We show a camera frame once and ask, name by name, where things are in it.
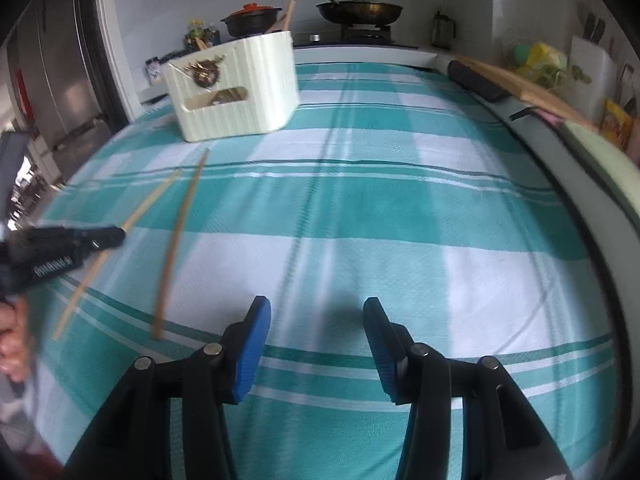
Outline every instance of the green and white plaid tablecloth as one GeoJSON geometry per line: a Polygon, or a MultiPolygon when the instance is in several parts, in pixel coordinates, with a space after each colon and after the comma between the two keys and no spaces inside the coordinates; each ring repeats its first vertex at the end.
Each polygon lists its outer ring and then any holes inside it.
{"type": "MultiPolygon", "coordinates": [[[[184,169],[59,342],[53,327],[88,266],[30,294],[35,418],[53,451],[68,458],[137,355],[184,357],[261,294],[273,319],[254,387],[225,409],[240,478],[391,479],[408,411],[383,393],[362,328],[363,302],[377,296],[446,356],[498,355],[569,466],[590,478],[614,418],[612,339],[585,247],[543,173],[444,76],[332,63],[301,65],[298,78],[299,109],[268,135],[189,144],[170,106],[146,114],[48,210],[55,224],[121,224],[184,169]],[[205,148],[165,338],[153,341],[164,253],[205,148]]],[[[460,476],[461,408],[454,402],[451,479],[460,476]]]]}

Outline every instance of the metal screw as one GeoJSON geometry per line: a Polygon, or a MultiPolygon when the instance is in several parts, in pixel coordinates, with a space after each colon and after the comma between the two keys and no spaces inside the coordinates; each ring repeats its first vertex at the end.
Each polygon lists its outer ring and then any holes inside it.
{"type": "Polygon", "coordinates": [[[220,343],[209,343],[208,345],[205,345],[202,351],[206,355],[218,355],[222,352],[222,345],[220,343]]]}
{"type": "Polygon", "coordinates": [[[429,355],[430,348],[424,343],[414,343],[411,345],[411,353],[417,355],[418,357],[424,357],[425,355],[429,355]]]}
{"type": "Polygon", "coordinates": [[[489,370],[495,370],[498,366],[500,366],[500,361],[491,355],[485,355],[482,359],[480,359],[482,366],[485,368],[489,368],[489,370]]]}
{"type": "Polygon", "coordinates": [[[136,370],[146,370],[151,366],[151,359],[146,356],[139,357],[136,359],[136,362],[134,362],[133,365],[136,367],[136,370]]]}

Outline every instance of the human hand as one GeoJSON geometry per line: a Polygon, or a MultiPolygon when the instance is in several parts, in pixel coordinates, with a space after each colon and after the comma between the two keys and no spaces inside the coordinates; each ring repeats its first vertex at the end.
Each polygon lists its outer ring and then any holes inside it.
{"type": "Polygon", "coordinates": [[[27,300],[19,297],[15,308],[0,302],[0,372],[15,383],[29,375],[27,300]]]}

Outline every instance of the blue gripper pad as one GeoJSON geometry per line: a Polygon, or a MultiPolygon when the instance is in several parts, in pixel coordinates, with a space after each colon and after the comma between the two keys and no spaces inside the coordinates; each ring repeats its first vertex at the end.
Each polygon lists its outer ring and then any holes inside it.
{"type": "Polygon", "coordinates": [[[271,303],[264,296],[256,296],[244,321],[246,338],[236,361],[236,380],[232,394],[240,402],[254,383],[262,348],[271,324],[271,303]]]}
{"type": "Polygon", "coordinates": [[[397,403],[399,400],[398,368],[405,362],[406,351],[378,298],[369,298],[364,302],[363,324],[382,389],[393,402],[397,403]]]}

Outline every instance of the orange pot lid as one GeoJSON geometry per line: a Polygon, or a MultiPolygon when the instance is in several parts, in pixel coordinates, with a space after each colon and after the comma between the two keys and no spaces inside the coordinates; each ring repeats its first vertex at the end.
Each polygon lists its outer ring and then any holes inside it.
{"type": "Polygon", "coordinates": [[[232,12],[230,16],[235,16],[236,14],[242,14],[244,12],[252,12],[254,10],[267,10],[267,9],[282,10],[280,7],[271,7],[268,5],[258,5],[256,3],[251,3],[251,4],[245,4],[244,6],[242,6],[241,10],[236,10],[236,12],[232,12]]]}

